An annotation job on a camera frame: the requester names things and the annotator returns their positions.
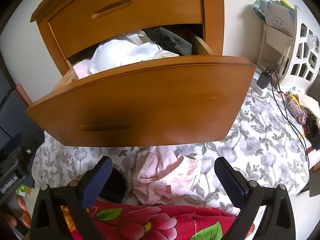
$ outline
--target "red floral blanket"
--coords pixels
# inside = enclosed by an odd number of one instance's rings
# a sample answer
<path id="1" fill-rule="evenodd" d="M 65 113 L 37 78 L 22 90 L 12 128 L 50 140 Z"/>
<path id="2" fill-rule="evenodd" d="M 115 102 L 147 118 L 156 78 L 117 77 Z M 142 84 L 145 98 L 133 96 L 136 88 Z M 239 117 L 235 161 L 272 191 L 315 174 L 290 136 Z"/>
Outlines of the red floral blanket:
<path id="1" fill-rule="evenodd" d="M 106 240 L 220 240 L 236 218 L 210 207 L 142 207 L 100 201 L 87 212 Z M 81 240 L 66 207 L 63 213 L 73 238 Z"/>

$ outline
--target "open drawer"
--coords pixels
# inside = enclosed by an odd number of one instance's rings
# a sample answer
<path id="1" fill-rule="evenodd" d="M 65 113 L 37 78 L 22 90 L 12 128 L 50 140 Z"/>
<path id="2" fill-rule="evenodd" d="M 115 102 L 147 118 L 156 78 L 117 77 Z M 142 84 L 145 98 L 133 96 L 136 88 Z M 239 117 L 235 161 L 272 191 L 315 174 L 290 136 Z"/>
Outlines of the open drawer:
<path id="1" fill-rule="evenodd" d="M 192 30 L 187 28 L 185 25 L 168 25 L 164 26 L 167 30 L 177 34 L 186 41 L 192 44 L 192 55 L 214 55 L 209 46 Z M 91 58 L 97 48 L 98 44 L 92 46 L 91 48 L 84 49 L 83 51 L 77 53 L 76 55 L 69 58 L 70 62 L 76 63 L 85 58 Z M 53 89 L 54 91 L 77 81 L 78 77 L 70 64 L 69 71 L 63 76 L 60 82 Z"/>
<path id="2" fill-rule="evenodd" d="M 254 65 L 243 57 L 143 61 L 61 83 L 28 115 L 68 146 L 126 147 L 223 140 Z"/>

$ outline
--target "drawer handle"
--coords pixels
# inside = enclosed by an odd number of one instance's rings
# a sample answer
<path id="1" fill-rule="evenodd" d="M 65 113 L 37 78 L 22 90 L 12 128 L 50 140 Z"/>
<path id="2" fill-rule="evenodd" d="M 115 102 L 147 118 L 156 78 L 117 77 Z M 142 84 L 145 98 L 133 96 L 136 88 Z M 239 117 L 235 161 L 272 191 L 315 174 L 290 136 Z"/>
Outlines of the drawer handle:
<path id="1" fill-rule="evenodd" d="M 130 5 L 132 5 L 132 1 L 131 0 L 121 0 L 121 1 L 118 1 L 118 2 L 114 2 L 114 3 L 108 4 L 105 7 L 102 7 L 101 9 L 95 11 L 92 14 L 91 18 L 92 18 L 92 20 L 98 19 L 98 18 L 100 18 L 102 16 L 105 16 L 105 15 L 107 15 L 109 13 L 121 10 L 123 8 L 126 8 L 126 7 L 130 6 Z"/>
<path id="2" fill-rule="evenodd" d="M 81 131 L 107 131 L 107 130 L 122 130 L 130 128 L 132 124 L 123 121 L 115 122 L 97 122 L 86 123 L 79 125 Z"/>

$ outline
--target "drawer front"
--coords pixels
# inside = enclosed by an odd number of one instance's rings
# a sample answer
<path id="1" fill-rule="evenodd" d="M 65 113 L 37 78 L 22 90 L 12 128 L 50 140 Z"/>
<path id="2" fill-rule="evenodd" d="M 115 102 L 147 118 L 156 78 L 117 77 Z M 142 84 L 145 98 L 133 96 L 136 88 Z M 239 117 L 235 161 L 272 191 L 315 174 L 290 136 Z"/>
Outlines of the drawer front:
<path id="1" fill-rule="evenodd" d="M 201 0 L 74 0 L 49 22 L 66 58 L 147 27 L 202 23 Z"/>
<path id="2" fill-rule="evenodd" d="M 223 140 L 253 73 L 254 66 L 241 57 L 155 59 L 74 81 L 35 102 L 27 113 L 68 146 Z"/>

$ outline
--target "blue gripper pad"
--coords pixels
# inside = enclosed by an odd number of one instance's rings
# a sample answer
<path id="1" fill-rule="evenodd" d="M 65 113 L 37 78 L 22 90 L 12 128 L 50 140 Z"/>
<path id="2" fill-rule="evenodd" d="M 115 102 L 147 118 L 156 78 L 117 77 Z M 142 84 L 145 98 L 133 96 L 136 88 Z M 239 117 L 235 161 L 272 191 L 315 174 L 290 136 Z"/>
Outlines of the blue gripper pad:
<path id="1" fill-rule="evenodd" d="M 84 209 L 92 207 L 112 172 L 112 160 L 103 156 L 97 165 L 80 180 L 79 193 Z"/>
<path id="2" fill-rule="evenodd" d="M 245 177 L 235 171 L 224 157 L 215 160 L 214 171 L 232 204 L 242 209 L 249 192 Z"/>

